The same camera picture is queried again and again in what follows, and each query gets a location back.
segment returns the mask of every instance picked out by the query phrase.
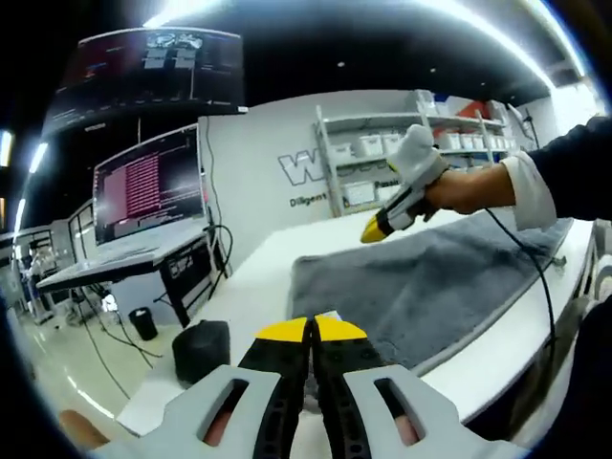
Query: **white storage box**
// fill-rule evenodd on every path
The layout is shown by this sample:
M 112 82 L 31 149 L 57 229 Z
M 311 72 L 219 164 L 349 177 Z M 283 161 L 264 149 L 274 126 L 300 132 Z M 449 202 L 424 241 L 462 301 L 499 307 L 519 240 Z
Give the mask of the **white storage box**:
M 383 186 L 377 189 L 378 199 L 382 203 L 391 199 L 391 197 L 400 190 L 399 185 Z
M 349 206 L 371 203 L 376 201 L 376 190 L 373 182 L 355 182 L 342 186 L 344 198 Z
M 460 150 L 461 139 L 456 132 L 443 132 L 437 139 L 436 143 L 440 145 L 441 150 Z
M 405 98 L 407 112 L 424 112 L 427 115 L 437 115 L 436 102 L 433 93 L 424 89 L 409 91 Z
M 505 150 L 506 149 L 506 138 L 503 136 L 497 136 L 497 149 Z
M 332 145 L 332 158 L 335 161 L 350 161 L 355 156 L 353 155 L 353 145 L 350 143 L 341 143 L 340 145 Z
M 400 134 L 382 135 L 382 150 L 385 155 L 392 155 L 398 151 L 402 136 Z
M 487 102 L 487 108 L 489 109 L 489 115 L 491 115 L 492 120 L 502 121 L 504 124 L 508 124 L 508 110 L 503 103 L 497 100 L 490 100 Z
M 485 139 L 482 137 L 482 134 L 473 134 L 472 139 L 474 143 L 474 149 L 476 150 L 485 149 Z
M 461 146 L 466 150 L 474 149 L 474 140 L 472 134 L 461 134 Z
M 373 136 L 361 136 L 357 142 L 356 156 L 359 158 L 366 156 L 382 156 L 383 154 L 383 140 L 378 134 Z
M 450 116 L 450 110 L 448 110 L 448 105 L 446 102 L 436 102 L 436 111 L 441 117 Z
M 491 150 L 499 150 L 500 148 L 506 148 L 506 144 L 503 142 L 503 137 L 501 146 L 499 146 L 499 136 L 489 136 L 489 145 L 491 146 Z

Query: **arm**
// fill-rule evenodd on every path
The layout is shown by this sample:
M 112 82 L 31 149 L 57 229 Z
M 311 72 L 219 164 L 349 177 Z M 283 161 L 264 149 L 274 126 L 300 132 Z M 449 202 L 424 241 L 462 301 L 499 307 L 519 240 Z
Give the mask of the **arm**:
M 594 118 L 532 155 L 557 217 L 612 219 L 612 119 Z
M 515 206 L 520 229 L 546 227 L 569 216 L 612 219 L 612 200 L 604 191 L 611 149 L 612 120 L 593 119 L 531 155 L 519 152 L 470 174 L 446 172 L 426 197 L 437 208 L 460 213 Z

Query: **floor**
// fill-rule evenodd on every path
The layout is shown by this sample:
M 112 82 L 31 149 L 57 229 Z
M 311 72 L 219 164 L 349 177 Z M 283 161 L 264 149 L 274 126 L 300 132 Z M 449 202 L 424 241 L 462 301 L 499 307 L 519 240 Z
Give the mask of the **floor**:
M 109 332 L 125 339 L 112 313 L 103 318 Z M 121 393 L 100 363 L 84 326 L 71 327 L 54 317 L 35 325 L 29 316 L 19 319 L 25 335 L 25 352 L 29 354 L 35 382 L 53 414 L 73 409 L 88 418 L 110 439 L 129 438 L 115 417 L 127 398 Z M 128 396 L 138 388 L 149 371 L 140 353 L 106 335 L 95 318 L 88 322 L 92 337 L 110 371 Z M 182 330 L 179 324 L 158 327 L 159 335 L 142 341 L 131 324 L 125 324 L 130 338 L 141 348 L 162 355 L 170 350 L 174 337 Z M 148 357 L 152 364 L 156 358 Z

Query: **white shirt cuff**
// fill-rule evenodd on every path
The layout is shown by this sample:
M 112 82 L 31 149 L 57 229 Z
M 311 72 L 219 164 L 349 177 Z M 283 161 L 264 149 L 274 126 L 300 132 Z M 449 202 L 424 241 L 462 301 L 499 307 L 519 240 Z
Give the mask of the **white shirt cuff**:
M 516 228 L 545 229 L 553 225 L 557 220 L 555 201 L 534 160 L 523 151 L 515 151 L 501 163 L 508 169 L 513 183 Z

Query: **finger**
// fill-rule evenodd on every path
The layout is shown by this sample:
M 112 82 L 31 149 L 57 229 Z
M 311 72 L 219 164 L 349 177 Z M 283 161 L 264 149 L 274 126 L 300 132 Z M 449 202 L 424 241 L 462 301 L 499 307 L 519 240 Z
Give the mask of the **finger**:
M 225 432 L 228 422 L 230 421 L 231 412 L 219 412 L 212 421 L 212 424 L 208 428 L 207 434 L 204 436 L 204 443 L 212 447 L 218 447 L 223 438 L 223 432 Z
M 415 443 L 419 442 L 419 435 L 417 434 L 416 429 L 414 428 L 412 423 L 410 423 L 410 420 L 406 415 L 402 415 L 399 418 L 396 418 L 395 426 L 400 432 L 400 438 L 402 439 L 402 442 L 407 447 L 411 447 Z

